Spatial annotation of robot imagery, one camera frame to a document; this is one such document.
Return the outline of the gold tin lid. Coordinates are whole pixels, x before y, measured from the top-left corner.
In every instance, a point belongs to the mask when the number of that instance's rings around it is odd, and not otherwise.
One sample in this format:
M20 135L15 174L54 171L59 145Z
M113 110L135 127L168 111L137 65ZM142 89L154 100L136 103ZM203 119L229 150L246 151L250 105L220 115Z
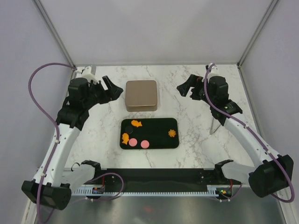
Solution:
M127 108L156 107L158 104L155 80L127 81L125 105Z

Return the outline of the gold cookie tin box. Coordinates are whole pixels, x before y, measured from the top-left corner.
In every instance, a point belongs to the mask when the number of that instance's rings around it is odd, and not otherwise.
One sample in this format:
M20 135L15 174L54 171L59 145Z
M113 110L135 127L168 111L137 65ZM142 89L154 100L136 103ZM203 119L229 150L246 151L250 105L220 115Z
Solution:
M128 112L153 112L158 108L158 104L154 105L131 105L126 104L126 109Z

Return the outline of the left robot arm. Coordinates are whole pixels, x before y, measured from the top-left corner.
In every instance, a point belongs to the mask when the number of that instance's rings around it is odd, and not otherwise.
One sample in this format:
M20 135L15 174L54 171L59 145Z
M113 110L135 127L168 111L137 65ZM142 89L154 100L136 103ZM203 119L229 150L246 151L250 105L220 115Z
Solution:
M21 187L33 203L64 210L76 189L88 181L92 184L101 181L100 164L95 161L83 161L67 176L63 176L63 172L71 148L89 117L89 110L97 104L115 101L123 93L123 89L107 76L103 77L103 81L107 89L95 78L71 80L69 95L54 121L55 133L47 154L33 179L24 181Z

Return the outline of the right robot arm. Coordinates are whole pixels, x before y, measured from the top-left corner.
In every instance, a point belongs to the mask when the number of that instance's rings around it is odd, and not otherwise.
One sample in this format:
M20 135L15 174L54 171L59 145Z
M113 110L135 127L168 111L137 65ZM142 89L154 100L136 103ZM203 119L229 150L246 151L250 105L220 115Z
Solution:
M190 75L177 90L183 97L191 91L191 99L209 104L213 118L235 136L254 164L250 167L234 161L219 162L220 169L213 173L217 183L236 180L249 185L260 198L285 188L294 191L293 159L289 155L281 156L249 126L242 109L229 99L224 77L215 76L205 81L203 77Z

